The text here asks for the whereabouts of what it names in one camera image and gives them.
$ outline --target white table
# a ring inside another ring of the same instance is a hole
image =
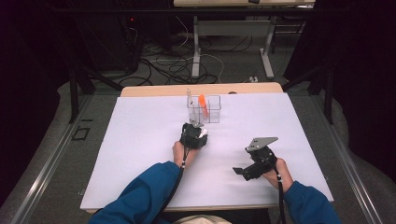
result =
[[[313,5],[315,0],[261,0],[259,4],[249,3],[248,0],[174,0],[174,4],[175,7],[281,7]],[[199,76],[200,35],[255,35],[266,36],[260,54],[265,75],[270,79],[274,78],[268,52],[275,27],[276,17],[271,17],[270,21],[199,21],[194,17],[194,58],[191,75]]]
[[[165,211],[277,206],[277,190],[265,179],[246,181],[233,171],[253,163],[244,150],[253,137],[278,137],[269,148],[288,162],[294,179],[333,200],[290,98],[279,85],[133,87],[118,98],[81,209],[94,212],[106,206],[152,164],[173,159],[172,145],[188,121],[187,96],[182,95],[187,88],[193,95],[219,92],[220,123],[205,125],[207,145]],[[224,94],[228,91],[238,93]]]

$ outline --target orange marker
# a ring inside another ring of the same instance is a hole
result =
[[[202,94],[199,95],[199,97],[198,97],[198,103],[202,108],[202,112],[204,113],[204,118],[207,119],[208,114],[207,114],[206,100]]]

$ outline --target blue sleeve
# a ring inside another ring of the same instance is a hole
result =
[[[284,195],[294,223],[341,223],[326,196],[294,181]]]
[[[152,223],[178,174],[179,167],[173,162],[154,164],[135,178],[116,201],[93,215],[89,223]]]

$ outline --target white desk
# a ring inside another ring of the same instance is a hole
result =
[[[315,0],[261,0],[259,4],[248,0],[175,0],[175,7],[281,7],[306,6],[315,4]],[[193,77],[199,76],[201,49],[200,35],[257,35],[266,36],[264,48],[260,49],[265,75],[272,79],[274,73],[268,58],[268,51],[274,35],[276,17],[270,21],[198,21],[194,17],[194,58],[192,65]]]
[[[94,212],[104,207],[152,164],[173,159],[172,145],[188,121],[187,96],[180,95],[187,87],[193,95],[219,92],[220,123],[206,124],[207,145],[185,172],[166,211],[277,206],[277,190],[266,180],[246,181],[233,171],[252,164],[244,148],[253,137],[277,136],[269,147],[288,162],[293,177],[332,201],[289,96],[275,83],[251,83],[175,86],[174,96],[169,95],[172,87],[125,90],[114,108],[81,209]],[[158,96],[162,90],[164,96]],[[238,93],[223,94],[228,91]]]

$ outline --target white paper sheet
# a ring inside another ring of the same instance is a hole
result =
[[[186,96],[119,98],[80,208],[106,206],[152,164],[171,161],[188,119]],[[207,145],[168,208],[277,205],[277,190],[264,178],[246,181],[233,171],[253,163],[245,147],[254,137],[273,136],[279,139],[269,148],[286,160],[293,178],[333,200],[286,93],[221,95],[220,122],[205,128]]]

